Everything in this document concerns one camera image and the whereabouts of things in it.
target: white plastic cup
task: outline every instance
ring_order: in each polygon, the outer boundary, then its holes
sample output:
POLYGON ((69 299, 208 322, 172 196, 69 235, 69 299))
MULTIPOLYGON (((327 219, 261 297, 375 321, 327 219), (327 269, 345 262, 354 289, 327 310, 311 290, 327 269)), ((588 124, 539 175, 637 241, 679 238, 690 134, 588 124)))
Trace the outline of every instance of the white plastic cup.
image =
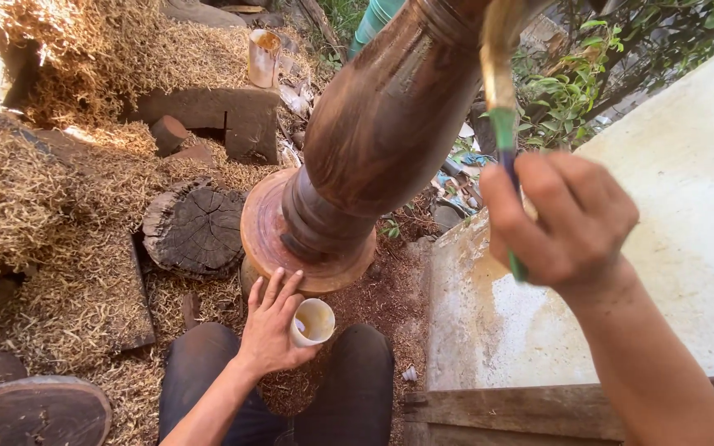
POLYGON ((247 77, 261 88, 278 86, 280 73, 280 45, 277 34, 265 29, 250 33, 247 77))
POLYGON ((289 329, 297 347, 321 344, 335 331, 335 314, 322 299, 305 299, 293 314, 289 329))

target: leg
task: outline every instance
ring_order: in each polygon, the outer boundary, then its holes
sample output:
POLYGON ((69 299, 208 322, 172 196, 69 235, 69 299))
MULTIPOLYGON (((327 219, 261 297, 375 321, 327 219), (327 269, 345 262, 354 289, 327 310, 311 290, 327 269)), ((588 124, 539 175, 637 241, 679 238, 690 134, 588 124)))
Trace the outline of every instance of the leg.
MULTIPOLYGON (((192 409, 239 351, 231 329, 206 322, 173 341, 159 398, 159 441, 192 409)), ((253 389, 236 414, 223 446, 272 445, 286 419, 274 415, 253 389)))
POLYGON ((294 420, 299 446, 386 446, 393 413, 390 341, 369 325, 352 325, 332 346, 324 383, 294 420))

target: hand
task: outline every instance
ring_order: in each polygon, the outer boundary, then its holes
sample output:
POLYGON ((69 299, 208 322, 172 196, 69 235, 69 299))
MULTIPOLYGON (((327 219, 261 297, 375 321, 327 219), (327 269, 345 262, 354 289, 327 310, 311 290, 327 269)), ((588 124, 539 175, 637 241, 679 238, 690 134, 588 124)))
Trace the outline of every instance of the hand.
POLYGON ((526 153, 514 168, 539 218, 533 221, 523 211, 501 167, 486 167, 480 187, 493 256, 508 267, 511 249, 528 267, 531 283, 552 287, 564 299, 624 283, 619 279, 631 267, 620 248, 639 214, 610 173, 563 152, 526 153))
POLYGON ((280 290, 285 270, 278 268, 259 303, 259 293, 263 286, 263 277, 252 285, 248 300, 247 324, 241 337, 241 348, 236 360, 243 362, 247 371, 259 380, 267 373, 296 368, 316 355, 322 345, 299 348, 291 343, 289 327, 297 308, 305 299, 295 294, 302 281, 301 270, 291 276, 280 290))

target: green brush handle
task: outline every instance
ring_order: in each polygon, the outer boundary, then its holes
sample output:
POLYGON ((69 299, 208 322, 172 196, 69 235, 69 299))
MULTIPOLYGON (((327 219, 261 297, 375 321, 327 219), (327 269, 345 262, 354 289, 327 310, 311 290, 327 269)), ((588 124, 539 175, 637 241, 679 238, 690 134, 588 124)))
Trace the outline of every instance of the green brush handle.
MULTIPOLYGON (((514 171, 514 159, 516 158, 516 146, 514 145, 514 121, 516 120, 516 110, 506 107, 496 107, 486 115, 492 120, 495 129, 495 139, 497 140, 498 161, 503 166, 506 174, 509 175, 517 198, 522 201, 520 193, 520 179, 514 171)), ((514 279, 518 282, 525 282, 528 278, 528 268, 522 261, 509 251, 509 266, 514 279)))

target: person's left hand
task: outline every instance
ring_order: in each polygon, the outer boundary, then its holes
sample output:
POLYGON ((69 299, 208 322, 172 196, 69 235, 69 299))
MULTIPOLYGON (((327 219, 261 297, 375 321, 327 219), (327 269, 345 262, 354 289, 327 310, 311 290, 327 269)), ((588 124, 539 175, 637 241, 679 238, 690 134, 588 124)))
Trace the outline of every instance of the person's left hand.
POLYGON ((319 344, 300 348, 291 343, 291 321, 305 299, 301 294, 294 293, 302 281, 303 273, 299 270, 293 274, 278 293, 285 273, 282 268, 274 272, 261 303, 258 297, 263 277, 259 277, 250 290, 247 324, 236 359, 242 360, 249 372, 258 379, 272 371, 299 367, 312 360, 322 347, 319 344))

